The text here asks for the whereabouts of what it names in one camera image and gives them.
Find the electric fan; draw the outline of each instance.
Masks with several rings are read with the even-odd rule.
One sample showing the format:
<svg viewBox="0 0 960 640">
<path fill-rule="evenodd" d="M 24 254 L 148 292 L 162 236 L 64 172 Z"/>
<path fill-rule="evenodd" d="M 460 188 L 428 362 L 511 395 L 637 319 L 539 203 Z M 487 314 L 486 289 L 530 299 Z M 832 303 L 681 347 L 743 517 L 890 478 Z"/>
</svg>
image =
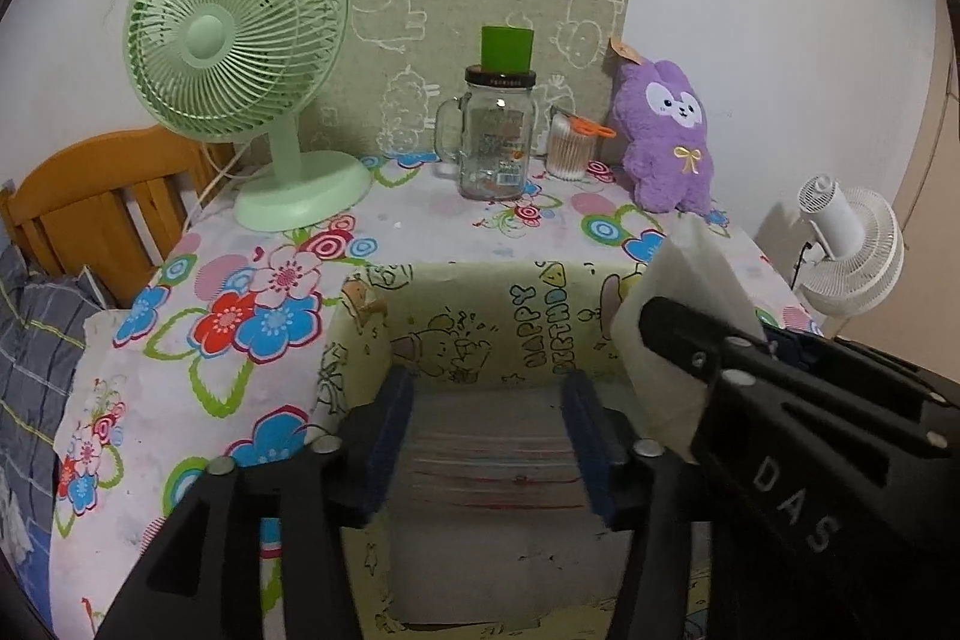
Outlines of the electric fan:
<svg viewBox="0 0 960 640">
<path fill-rule="evenodd" d="M 131 0 L 124 45 L 140 100 L 202 142 L 268 134 L 272 165 L 237 194 L 254 231 L 318 223 L 363 199 L 366 167 L 346 153 L 301 153 L 296 116 L 330 74 L 347 0 Z"/>
<path fill-rule="evenodd" d="M 904 237 L 891 206 L 865 188 L 844 191 L 827 175 L 808 180 L 797 199 L 826 254 L 800 282 L 806 299 L 825 316 L 875 308 L 904 268 Z"/>
</svg>

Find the fan stand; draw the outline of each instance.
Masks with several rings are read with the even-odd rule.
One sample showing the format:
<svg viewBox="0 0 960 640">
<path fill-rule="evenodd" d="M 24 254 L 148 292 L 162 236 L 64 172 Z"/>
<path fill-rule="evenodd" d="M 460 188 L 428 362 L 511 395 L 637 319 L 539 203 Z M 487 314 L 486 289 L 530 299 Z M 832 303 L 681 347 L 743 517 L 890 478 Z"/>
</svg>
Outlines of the fan stand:
<svg viewBox="0 0 960 640">
<path fill-rule="evenodd" d="M 241 186 L 233 207 L 244 228 L 278 232 L 319 223 L 349 210 L 370 190 L 370 171 L 352 155 L 301 152 L 296 119 L 275 121 L 268 136 L 274 162 L 265 175 Z"/>
</svg>

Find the screw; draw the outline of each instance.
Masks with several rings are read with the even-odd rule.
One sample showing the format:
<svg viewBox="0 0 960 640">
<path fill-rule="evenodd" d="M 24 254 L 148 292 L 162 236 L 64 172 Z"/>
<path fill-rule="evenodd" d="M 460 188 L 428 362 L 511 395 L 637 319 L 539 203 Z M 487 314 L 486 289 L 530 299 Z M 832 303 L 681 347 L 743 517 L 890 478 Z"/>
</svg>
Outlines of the screw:
<svg viewBox="0 0 960 640">
<path fill-rule="evenodd" d="M 656 458 L 664 454 L 664 447 L 656 439 L 645 437 L 634 443 L 634 453 L 645 458 Z"/>
<path fill-rule="evenodd" d="M 229 456 L 217 456 L 217 458 L 210 459 L 206 471 L 210 472 L 211 475 L 229 475 L 235 466 L 237 466 L 237 462 Z"/>
<path fill-rule="evenodd" d="M 310 443 L 310 450 L 314 453 L 336 453 L 344 442 L 336 434 L 321 434 Z"/>
<path fill-rule="evenodd" d="M 949 448 L 949 442 L 947 442 L 947 437 L 944 437 L 939 432 L 927 432 L 926 441 L 929 442 L 934 448 L 940 448 L 941 450 L 946 451 Z"/>
<path fill-rule="evenodd" d="M 720 377 L 733 386 L 752 386 L 757 382 L 757 378 L 742 369 L 724 369 Z"/>
</svg>

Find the plaid bedding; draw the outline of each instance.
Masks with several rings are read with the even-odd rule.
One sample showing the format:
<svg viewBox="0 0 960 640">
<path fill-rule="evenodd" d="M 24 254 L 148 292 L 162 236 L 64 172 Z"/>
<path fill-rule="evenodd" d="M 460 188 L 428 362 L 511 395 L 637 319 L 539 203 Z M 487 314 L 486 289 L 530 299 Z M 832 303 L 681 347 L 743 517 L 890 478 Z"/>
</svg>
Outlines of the plaid bedding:
<svg viewBox="0 0 960 640">
<path fill-rule="evenodd" d="M 0 255 L 0 551 L 47 624 L 53 439 L 83 355 L 83 321 L 104 306 L 87 275 L 51 279 L 13 245 Z"/>
</svg>

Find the wooden headboard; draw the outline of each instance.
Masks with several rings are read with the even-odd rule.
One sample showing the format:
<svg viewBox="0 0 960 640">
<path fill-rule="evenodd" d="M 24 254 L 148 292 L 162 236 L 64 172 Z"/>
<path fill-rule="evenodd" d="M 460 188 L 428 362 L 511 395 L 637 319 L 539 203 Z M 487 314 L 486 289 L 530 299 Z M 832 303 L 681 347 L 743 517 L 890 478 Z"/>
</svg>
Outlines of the wooden headboard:
<svg viewBox="0 0 960 640">
<path fill-rule="evenodd" d="M 209 152 L 219 167 L 233 155 L 232 145 L 209 145 Z M 166 258 L 186 217 L 176 175 L 188 175 L 199 195 L 216 170 L 200 143 L 159 125 L 102 134 L 48 158 L 15 193 L 0 191 L 0 215 L 11 240 L 48 274 L 78 274 L 87 265 L 128 307 L 156 267 L 122 191 L 136 199 Z"/>
</svg>

